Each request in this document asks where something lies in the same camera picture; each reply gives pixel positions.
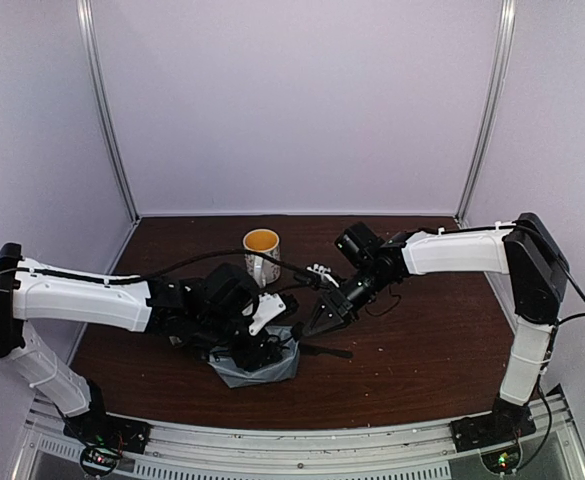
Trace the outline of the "grey zippered pouch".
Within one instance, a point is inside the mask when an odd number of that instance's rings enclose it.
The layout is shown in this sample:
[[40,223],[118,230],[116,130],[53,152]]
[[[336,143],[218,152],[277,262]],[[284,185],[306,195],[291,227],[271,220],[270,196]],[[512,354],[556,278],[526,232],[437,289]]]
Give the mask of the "grey zippered pouch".
[[300,362],[299,342],[291,326],[266,326],[250,350],[232,356],[217,347],[208,356],[208,365],[231,389],[277,383],[293,379]]

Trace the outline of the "black hair comb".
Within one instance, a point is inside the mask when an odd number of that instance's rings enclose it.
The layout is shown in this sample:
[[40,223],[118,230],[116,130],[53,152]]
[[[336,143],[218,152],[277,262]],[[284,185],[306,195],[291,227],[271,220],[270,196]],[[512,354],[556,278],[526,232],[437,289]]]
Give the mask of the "black hair comb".
[[309,356],[329,355],[348,360],[353,358],[353,353],[347,350],[332,349],[304,343],[298,344],[298,350],[302,355]]

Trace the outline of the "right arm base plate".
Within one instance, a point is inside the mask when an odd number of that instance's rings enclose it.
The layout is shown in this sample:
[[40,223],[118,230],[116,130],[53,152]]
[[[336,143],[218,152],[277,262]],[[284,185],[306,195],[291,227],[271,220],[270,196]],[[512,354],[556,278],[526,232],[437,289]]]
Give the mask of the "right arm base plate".
[[514,421],[489,413],[450,423],[458,453],[478,451],[483,466],[493,474],[513,474],[523,463],[521,439],[536,432],[533,420]]

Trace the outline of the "aluminium corner post left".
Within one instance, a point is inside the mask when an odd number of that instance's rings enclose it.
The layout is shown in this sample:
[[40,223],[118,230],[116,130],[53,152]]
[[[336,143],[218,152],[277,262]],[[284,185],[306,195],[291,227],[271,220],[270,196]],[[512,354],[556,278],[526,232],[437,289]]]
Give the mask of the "aluminium corner post left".
[[76,2],[79,29],[86,53],[89,76],[96,102],[98,121],[106,153],[113,169],[115,184],[131,223],[137,223],[140,215],[133,198],[128,176],[125,172],[111,109],[109,106],[103,70],[100,62],[97,35],[94,24],[93,6],[89,0]]

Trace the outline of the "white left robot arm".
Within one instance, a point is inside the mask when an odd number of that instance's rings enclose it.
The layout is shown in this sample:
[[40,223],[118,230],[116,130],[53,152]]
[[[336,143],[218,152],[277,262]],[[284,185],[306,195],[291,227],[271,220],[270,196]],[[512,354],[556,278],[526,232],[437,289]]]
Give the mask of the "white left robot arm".
[[58,269],[26,258],[21,247],[0,250],[0,359],[68,419],[106,419],[100,389],[74,373],[44,343],[33,319],[116,327],[168,339],[203,354],[225,352],[244,371],[279,363],[281,340],[266,328],[292,313],[290,295],[264,292],[242,268],[223,263],[203,279],[165,274],[104,276]]

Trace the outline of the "aluminium corner post right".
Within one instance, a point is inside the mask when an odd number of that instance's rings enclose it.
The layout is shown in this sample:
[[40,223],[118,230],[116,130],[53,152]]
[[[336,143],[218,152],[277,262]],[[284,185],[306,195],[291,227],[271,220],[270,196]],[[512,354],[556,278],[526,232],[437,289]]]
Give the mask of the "aluminium corner post right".
[[470,167],[458,203],[455,220],[461,226],[468,224],[468,212],[486,159],[501,95],[507,78],[512,45],[516,28],[517,2],[503,0],[488,82],[477,138],[474,144]]

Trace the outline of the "white floral mug yellow inside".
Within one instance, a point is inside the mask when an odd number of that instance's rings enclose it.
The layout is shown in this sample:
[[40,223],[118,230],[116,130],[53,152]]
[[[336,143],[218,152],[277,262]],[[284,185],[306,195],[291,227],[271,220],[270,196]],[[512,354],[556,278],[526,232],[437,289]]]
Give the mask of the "white floral mug yellow inside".
[[254,229],[243,237],[246,269],[261,289],[275,283],[281,275],[279,235],[270,229]]

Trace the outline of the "aluminium corner post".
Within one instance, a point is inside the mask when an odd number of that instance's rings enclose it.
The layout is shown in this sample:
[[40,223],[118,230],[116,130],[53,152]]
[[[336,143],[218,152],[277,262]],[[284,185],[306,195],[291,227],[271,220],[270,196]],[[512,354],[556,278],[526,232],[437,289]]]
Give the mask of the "aluminium corner post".
[[94,24],[93,6],[89,0],[76,2],[79,29],[86,53],[89,76],[96,102],[98,121],[106,153],[113,169],[115,184],[131,223],[137,223],[140,215],[133,198],[128,176],[125,172],[111,109],[109,106],[103,70],[100,62],[97,35]]
[[512,45],[516,28],[517,2],[503,0],[488,82],[477,138],[474,144],[470,167],[458,203],[455,220],[461,226],[468,224],[468,212],[486,159],[501,95],[507,78]]

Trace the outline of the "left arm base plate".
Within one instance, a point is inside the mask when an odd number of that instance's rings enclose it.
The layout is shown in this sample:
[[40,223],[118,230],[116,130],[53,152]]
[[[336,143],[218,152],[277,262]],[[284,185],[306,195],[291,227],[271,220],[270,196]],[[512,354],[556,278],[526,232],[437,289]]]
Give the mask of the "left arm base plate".
[[93,478],[113,473],[126,453],[143,454],[150,437],[150,424],[139,420],[109,414],[94,417],[89,413],[75,417],[61,415],[61,419],[63,434],[83,446],[79,466]]

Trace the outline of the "aluminium table front rail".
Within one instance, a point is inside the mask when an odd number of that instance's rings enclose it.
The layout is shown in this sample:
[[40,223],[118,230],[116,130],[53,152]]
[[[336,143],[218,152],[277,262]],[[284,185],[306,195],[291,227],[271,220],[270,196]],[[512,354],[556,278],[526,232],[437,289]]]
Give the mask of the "aluminium table front rail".
[[535,433],[456,448],[448,419],[332,430],[238,430],[153,421],[142,453],[113,479],[492,479],[487,463],[520,452],[517,479],[585,479],[585,451],[566,399],[530,405]]

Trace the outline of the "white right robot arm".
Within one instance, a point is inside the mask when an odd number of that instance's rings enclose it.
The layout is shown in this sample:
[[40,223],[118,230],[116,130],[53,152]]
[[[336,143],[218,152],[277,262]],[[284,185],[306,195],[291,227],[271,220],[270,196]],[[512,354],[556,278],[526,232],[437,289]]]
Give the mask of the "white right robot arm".
[[346,328],[383,289],[408,278],[439,273],[506,278],[506,314],[514,337],[489,417],[508,427],[527,417],[529,401],[552,356],[570,274],[565,256],[538,215],[523,213],[509,223],[485,227],[401,231],[388,238],[357,222],[343,231],[335,246],[355,272],[341,282],[327,282],[305,326],[307,336]]

